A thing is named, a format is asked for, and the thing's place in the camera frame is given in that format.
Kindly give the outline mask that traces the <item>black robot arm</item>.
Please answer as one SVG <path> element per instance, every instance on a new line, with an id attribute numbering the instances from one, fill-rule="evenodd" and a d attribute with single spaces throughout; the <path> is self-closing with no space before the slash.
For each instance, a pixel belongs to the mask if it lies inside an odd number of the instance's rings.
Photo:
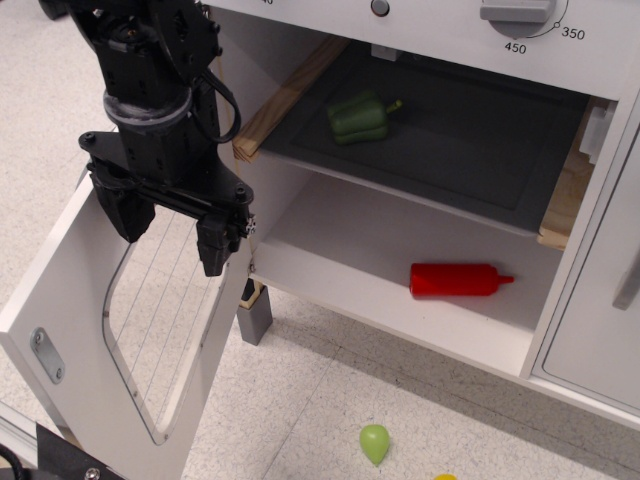
<path id="1" fill-rule="evenodd" d="M 218 154 L 241 126 L 219 126 L 218 100 L 233 100 L 210 69 L 219 25 L 194 1 L 68 1 L 65 9 L 97 56 L 115 125 L 79 140 L 100 205 L 128 242 L 157 206 L 193 218 L 204 271 L 220 275 L 254 230 L 254 194 Z"/>

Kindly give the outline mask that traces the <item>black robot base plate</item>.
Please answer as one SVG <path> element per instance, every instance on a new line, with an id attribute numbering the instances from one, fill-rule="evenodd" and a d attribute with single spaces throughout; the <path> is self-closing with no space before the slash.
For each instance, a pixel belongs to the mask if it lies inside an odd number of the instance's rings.
<path id="1" fill-rule="evenodd" d="M 121 480 L 115 470 L 44 426 L 36 425 L 37 468 L 32 479 Z"/>

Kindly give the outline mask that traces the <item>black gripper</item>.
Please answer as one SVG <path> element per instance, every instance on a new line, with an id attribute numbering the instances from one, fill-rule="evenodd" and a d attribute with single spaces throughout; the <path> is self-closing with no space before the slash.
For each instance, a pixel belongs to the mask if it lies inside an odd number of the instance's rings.
<path id="1" fill-rule="evenodd" d="M 189 117 L 160 132 L 90 131 L 79 138 L 99 204 L 117 233 L 137 242 L 159 204 L 196 223 L 197 248 L 207 277 L 222 274 L 239 249 L 240 235 L 254 232 L 252 189 L 221 161 L 216 117 Z"/>

